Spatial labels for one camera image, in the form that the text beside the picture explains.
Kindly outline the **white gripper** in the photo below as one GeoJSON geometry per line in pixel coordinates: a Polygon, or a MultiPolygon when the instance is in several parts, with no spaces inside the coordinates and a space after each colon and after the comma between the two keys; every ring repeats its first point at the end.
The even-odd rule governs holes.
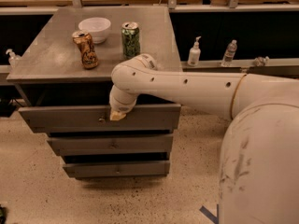
{"type": "Polygon", "coordinates": [[[137,95],[123,91],[113,86],[109,95],[109,104],[111,106],[110,120],[119,121],[126,117],[135,106],[137,95]]]}

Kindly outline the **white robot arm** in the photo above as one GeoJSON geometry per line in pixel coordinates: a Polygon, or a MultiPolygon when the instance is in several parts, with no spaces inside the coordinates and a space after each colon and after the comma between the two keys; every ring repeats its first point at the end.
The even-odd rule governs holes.
{"type": "Polygon", "coordinates": [[[109,103],[130,112],[141,94],[227,119],[219,224],[299,224],[299,81],[243,73],[167,72],[148,54],[115,66],[109,103]]]}

